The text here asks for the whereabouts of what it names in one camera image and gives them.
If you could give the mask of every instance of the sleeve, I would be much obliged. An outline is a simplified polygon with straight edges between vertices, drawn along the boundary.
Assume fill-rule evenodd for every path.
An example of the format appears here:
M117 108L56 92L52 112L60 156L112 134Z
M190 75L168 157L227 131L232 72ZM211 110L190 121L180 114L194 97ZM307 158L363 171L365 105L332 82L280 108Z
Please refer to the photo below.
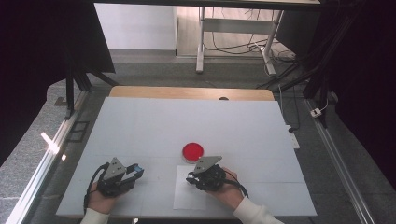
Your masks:
M239 204L233 212L244 224L282 224L275 219L264 205L259 206L253 203L248 197Z
M91 208L87 208L87 213L82 219L81 224L107 224L108 217L110 217L110 214L102 214Z

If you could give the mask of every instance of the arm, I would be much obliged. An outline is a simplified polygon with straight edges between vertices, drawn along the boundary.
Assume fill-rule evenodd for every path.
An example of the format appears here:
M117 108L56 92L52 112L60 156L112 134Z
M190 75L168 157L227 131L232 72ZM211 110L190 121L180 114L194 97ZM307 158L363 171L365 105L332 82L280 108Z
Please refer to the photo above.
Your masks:
M226 178L236 180L237 174L223 167L226 172ZM281 224L282 222L275 219L268 209L262 205L253 203L248 197L244 197L239 188L234 185L224 184L218 191L207 191L222 203L228 205L234 210L233 214L244 224Z
M82 219L81 224L107 224L111 209L119 198L107 198L103 196L96 190L96 186L97 183L92 185L87 213Z

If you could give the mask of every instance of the paper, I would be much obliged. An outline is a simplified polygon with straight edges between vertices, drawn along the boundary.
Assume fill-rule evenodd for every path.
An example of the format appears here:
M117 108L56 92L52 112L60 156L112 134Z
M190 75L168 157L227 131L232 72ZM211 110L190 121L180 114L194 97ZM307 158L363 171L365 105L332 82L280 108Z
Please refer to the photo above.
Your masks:
M194 170L191 165L177 167L174 209L206 210L206 193L187 182L187 174Z

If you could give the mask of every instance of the person's left hand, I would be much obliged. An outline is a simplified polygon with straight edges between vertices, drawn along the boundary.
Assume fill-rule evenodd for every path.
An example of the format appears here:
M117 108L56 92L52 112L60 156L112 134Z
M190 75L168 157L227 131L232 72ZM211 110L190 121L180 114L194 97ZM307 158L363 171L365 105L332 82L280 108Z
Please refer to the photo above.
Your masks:
M105 197L96 189L97 182L92 184L90 200L88 202L88 208L95 210L96 212L102 214L110 214L111 209L113 209L116 204L117 199L120 197L112 198Z

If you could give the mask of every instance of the plug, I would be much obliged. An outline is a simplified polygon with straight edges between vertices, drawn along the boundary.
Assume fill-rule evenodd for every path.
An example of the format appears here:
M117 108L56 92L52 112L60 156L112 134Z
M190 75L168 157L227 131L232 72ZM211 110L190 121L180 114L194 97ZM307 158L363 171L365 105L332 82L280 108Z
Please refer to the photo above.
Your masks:
M321 115L321 111L319 110L319 108L313 109L311 110L311 116L313 118L317 118Z

